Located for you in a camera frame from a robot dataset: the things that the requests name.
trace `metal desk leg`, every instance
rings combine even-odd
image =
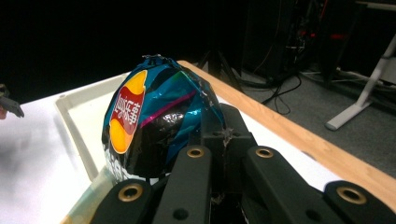
[[[378,64],[376,65],[375,70],[371,74],[366,86],[361,92],[361,96],[359,97],[358,101],[355,104],[348,107],[343,112],[341,112],[339,115],[328,121],[325,124],[326,128],[332,131],[336,131],[338,128],[343,126],[350,119],[358,115],[364,108],[370,105],[371,103],[369,99],[370,94],[373,88],[375,87],[376,82],[381,77],[383,71],[386,70],[388,61],[392,57],[395,48],[396,48],[396,35],[392,38],[384,55],[378,61]]]

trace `yellow and red logo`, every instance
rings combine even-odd
[[[138,72],[120,88],[110,119],[111,144],[119,154],[127,151],[134,138],[145,97],[147,74],[147,70]]]

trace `shiny plastic packaging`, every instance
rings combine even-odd
[[[170,58],[144,56],[115,91],[105,114],[106,167],[117,181],[170,173],[177,153],[200,129],[201,111],[223,123],[210,84]]]

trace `table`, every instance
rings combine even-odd
[[[299,158],[290,164],[309,184],[320,189],[326,181],[342,178],[366,188],[396,211],[394,178],[191,63],[179,63],[209,81],[217,96],[248,116],[248,127],[259,123],[265,136],[262,143],[281,147],[285,154],[290,152],[290,157]],[[61,95],[72,91],[21,105],[23,119],[8,114],[0,121],[0,223],[59,223],[90,186],[91,180],[55,106]]]

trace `pink stripe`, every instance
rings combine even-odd
[[[164,106],[163,108],[159,109],[155,114],[153,114],[152,116],[149,116],[148,118],[146,118],[145,120],[143,120],[141,127],[143,128],[146,124],[148,124],[149,122],[151,122],[152,120],[156,119],[158,116],[161,115],[161,113],[163,113],[163,111],[171,108],[174,105],[177,105],[178,103],[185,101],[189,98],[191,98],[193,95],[195,94],[195,91],[190,92],[187,95],[184,95],[180,98],[178,98],[177,100],[175,100],[174,102],[170,103],[169,105]]]

